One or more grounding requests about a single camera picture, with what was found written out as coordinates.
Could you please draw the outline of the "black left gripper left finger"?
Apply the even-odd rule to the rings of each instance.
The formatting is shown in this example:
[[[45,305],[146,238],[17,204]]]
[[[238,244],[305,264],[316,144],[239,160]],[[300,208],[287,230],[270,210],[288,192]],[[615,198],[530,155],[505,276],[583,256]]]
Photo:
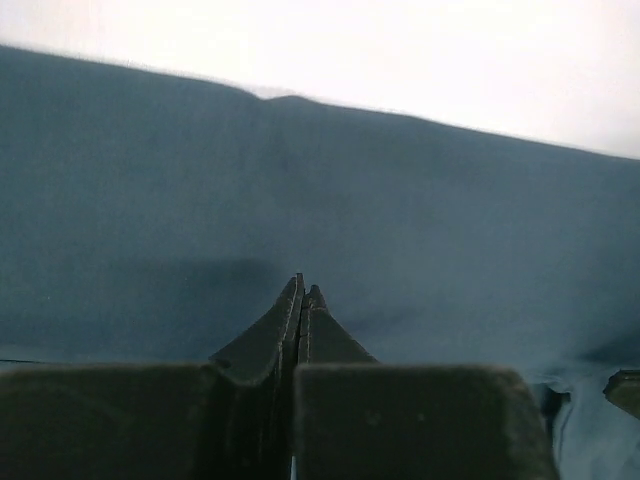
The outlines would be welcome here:
[[[205,363],[1,375],[5,479],[286,479],[304,280]]]

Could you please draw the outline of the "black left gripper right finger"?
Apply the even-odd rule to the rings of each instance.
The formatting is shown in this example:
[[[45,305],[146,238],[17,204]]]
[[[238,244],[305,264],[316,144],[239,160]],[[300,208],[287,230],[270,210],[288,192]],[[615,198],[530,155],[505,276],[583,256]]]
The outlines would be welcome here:
[[[294,374],[301,479],[553,479],[535,400],[491,365],[384,365],[304,297]]]

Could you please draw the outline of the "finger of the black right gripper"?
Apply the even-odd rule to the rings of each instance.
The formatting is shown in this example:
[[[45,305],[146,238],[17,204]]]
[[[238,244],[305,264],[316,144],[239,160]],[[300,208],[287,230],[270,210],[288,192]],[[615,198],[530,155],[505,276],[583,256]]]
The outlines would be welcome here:
[[[609,378],[603,394],[612,405],[640,419],[639,370],[619,370]]]

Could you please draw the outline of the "grey-blue t shirt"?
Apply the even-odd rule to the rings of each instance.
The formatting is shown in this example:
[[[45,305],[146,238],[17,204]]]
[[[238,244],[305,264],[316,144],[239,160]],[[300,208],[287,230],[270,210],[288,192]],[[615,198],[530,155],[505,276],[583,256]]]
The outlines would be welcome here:
[[[203,359],[297,272],[382,361],[568,394],[563,478],[638,477],[637,161],[2,49],[5,356]]]

